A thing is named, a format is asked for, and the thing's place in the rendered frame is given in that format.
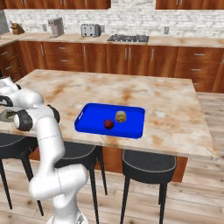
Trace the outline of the blue tray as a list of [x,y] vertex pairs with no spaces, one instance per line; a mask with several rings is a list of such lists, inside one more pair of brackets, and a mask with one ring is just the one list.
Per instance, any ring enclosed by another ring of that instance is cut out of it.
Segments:
[[[126,112],[125,122],[116,121],[116,112]],[[106,135],[113,137],[140,138],[144,131],[145,110],[139,107],[88,103],[84,106],[74,122],[74,127],[79,132]],[[114,127],[106,129],[105,120],[112,120]]]

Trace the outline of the grey plate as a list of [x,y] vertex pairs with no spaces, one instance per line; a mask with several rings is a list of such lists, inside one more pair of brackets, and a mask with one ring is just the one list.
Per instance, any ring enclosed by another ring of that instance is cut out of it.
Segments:
[[0,122],[4,123],[13,123],[14,122],[14,116],[16,114],[15,109],[11,108],[4,108],[2,112],[0,112]]

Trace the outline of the brown wooden island body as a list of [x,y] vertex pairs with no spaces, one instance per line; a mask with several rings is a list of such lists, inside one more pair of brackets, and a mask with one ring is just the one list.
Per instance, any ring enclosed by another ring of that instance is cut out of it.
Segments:
[[[59,169],[55,165],[66,153],[66,148],[56,150],[52,148],[38,148],[38,158],[40,161],[39,171],[46,173],[47,169]],[[123,150],[118,148],[102,147],[103,163],[105,172],[123,172]],[[186,168],[186,157],[176,157],[177,167],[172,177],[173,182],[181,182]],[[70,164],[64,166],[66,169],[70,166],[72,169],[80,170],[85,166],[83,164]]]

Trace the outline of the black bar stool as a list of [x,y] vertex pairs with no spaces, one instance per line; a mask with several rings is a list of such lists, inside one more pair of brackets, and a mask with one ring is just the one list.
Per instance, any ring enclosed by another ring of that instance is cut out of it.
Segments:
[[56,163],[55,167],[60,168],[67,165],[82,164],[87,168],[90,174],[96,224],[100,224],[96,186],[95,186],[95,165],[97,161],[100,162],[101,166],[101,176],[104,185],[104,191],[105,194],[108,194],[104,163],[103,163],[102,147],[99,145],[65,142],[65,148],[66,148],[65,156]]
[[164,222],[167,185],[172,181],[177,158],[145,151],[122,151],[122,174],[125,176],[120,224],[123,224],[130,181],[159,185],[159,224]]
[[29,155],[34,152],[37,147],[38,142],[35,137],[0,133],[0,175],[3,181],[3,188],[10,208],[12,208],[11,196],[4,173],[2,160],[7,158],[20,159],[22,161],[24,171],[28,180],[31,180],[33,178],[33,173]]

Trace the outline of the long brown lower cupboard run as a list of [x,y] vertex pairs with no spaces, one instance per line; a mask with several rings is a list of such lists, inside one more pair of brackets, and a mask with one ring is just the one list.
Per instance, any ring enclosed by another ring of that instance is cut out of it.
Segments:
[[224,93],[224,48],[20,41],[24,71],[50,69],[190,79],[198,92]]

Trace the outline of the black hob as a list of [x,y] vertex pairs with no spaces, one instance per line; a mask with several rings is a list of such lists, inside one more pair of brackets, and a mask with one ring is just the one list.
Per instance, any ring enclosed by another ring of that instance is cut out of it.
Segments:
[[146,35],[123,35],[123,34],[114,34],[108,41],[116,42],[147,42],[149,37]]

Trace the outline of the silver toaster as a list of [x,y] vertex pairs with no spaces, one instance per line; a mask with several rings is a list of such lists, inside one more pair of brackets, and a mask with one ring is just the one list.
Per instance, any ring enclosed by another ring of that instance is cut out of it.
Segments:
[[99,37],[102,34],[101,27],[98,24],[82,24],[80,26],[82,37]]

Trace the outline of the grey coffee machine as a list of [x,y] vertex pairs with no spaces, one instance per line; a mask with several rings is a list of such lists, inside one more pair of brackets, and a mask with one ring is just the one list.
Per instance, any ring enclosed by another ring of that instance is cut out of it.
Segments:
[[63,20],[61,17],[48,19],[47,22],[48,22],[48,25],[51,27],[52,35],[55,38],[64,34],[64,25],[63,25]]

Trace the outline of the short brown lower cupboard run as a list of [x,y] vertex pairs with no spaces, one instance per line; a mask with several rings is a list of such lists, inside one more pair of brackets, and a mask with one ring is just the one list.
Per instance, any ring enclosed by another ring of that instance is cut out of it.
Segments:
[[9,43],[0,47],[0,77],[11,77],[18,81],[24,76],[18,44]]

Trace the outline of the wide brown upper cupboard run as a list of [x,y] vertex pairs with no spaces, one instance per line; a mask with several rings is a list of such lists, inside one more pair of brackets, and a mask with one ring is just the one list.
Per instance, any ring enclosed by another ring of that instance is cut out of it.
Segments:
[[4,9],[107,10],[111,0],[0,0]]

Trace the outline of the brown knife block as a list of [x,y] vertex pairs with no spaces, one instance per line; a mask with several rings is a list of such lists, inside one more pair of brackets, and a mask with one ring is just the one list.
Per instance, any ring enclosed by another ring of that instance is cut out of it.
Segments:
[[18,23],[10,23],[10,28],[12,29],[12,33],[14,35],[23,34],[25,31]]

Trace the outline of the narrow brown upper cupboard run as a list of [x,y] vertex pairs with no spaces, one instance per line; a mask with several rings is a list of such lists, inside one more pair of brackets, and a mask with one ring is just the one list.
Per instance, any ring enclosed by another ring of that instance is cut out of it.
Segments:
[[156,10],[224,10],[224,0],[156,0]]

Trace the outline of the grey appliance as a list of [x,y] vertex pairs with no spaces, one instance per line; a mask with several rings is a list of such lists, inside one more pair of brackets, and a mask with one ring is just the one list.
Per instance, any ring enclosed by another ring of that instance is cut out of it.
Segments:
[[9,32],[7,17],[5,16],[4,10],[0,10],[0,35],[7,32]]

